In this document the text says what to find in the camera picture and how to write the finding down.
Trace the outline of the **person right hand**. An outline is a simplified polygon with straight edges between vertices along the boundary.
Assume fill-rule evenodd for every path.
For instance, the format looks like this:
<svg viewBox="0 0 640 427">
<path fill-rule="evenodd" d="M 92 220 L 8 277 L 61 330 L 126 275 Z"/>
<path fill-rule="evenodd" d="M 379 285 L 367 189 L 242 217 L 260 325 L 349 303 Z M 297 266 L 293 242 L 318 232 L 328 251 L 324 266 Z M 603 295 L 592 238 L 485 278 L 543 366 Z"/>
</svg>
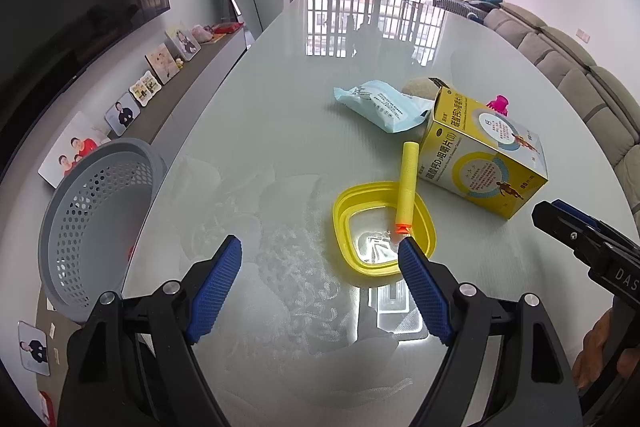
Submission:
<svg viewBox="0 0 640 427">
<path fill-rule="evenodd" d="M 603 349 L 611 330 L 612 309 L 600 317 L 593 328 L 585 335 L 582 351 L 576 358 L 572 375 L 578 389 L 584 389 L 594 383 L 603 369 Z"/>
</svg>

